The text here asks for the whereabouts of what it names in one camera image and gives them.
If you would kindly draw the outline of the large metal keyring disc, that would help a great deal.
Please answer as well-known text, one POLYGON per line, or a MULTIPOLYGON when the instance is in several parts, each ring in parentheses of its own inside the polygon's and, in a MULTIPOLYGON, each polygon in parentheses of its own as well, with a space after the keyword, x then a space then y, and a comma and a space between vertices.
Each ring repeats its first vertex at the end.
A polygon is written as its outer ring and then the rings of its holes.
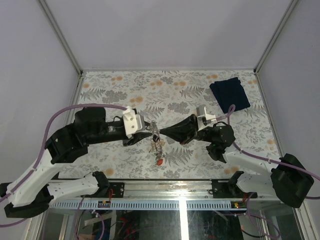
POLYGON ((157 123, 155 121, 152 121, 149 125, 149 127, 147 128, 147 130, 150 131, 150 133, 152 133, 152 138, 151 138, 151 149, 150 149, 150 153, 153 153, 153 155, 155 156, 155 162, 157 165, 157 161, 159 159, 163 159, 163 162, 165 160, 165 154, 163 151, 163 145, 161 142, 161 137, 160 137, 160 131, 157 127, 157 123))

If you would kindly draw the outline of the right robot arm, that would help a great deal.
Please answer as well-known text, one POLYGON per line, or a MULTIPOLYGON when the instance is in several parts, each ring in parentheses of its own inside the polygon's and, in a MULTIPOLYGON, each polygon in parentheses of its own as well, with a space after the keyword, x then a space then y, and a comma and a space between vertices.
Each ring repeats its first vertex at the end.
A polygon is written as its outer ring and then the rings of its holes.
POLYGON ((292 154, 286 153, 273 160, 240 148, 235 143, 232 126, 214 115, 192 114, 159 132, 181 145, 193 140, 208 142, 206 150, 214 161, 254 171, 253 175, 237 173, 229 180, 228 192, 236 198, 244 193, 257 193, 277 197, 284 204, 299 208, 315 182, 311 173, 292 154))

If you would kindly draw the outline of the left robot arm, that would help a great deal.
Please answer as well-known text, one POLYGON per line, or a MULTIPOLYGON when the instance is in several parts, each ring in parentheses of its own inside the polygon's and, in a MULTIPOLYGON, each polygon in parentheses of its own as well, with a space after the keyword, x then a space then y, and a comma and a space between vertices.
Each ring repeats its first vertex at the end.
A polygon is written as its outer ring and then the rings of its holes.
POLYGON ((11 183, 0 185, 0 196, 8 199, 7 218, 27 219, 45 212, 55 202, 73 197, 108 197, 110 183, 101 171, 62 183, 49 181, 68 164, 88 153, 94 144, 122 141, 132 146, 150 137, 150 123, 136 109, 120 107, 118 120, 106 121, 106 105, 87 104, 76 112, 71 124, 46 138, 35 162, 11 183))

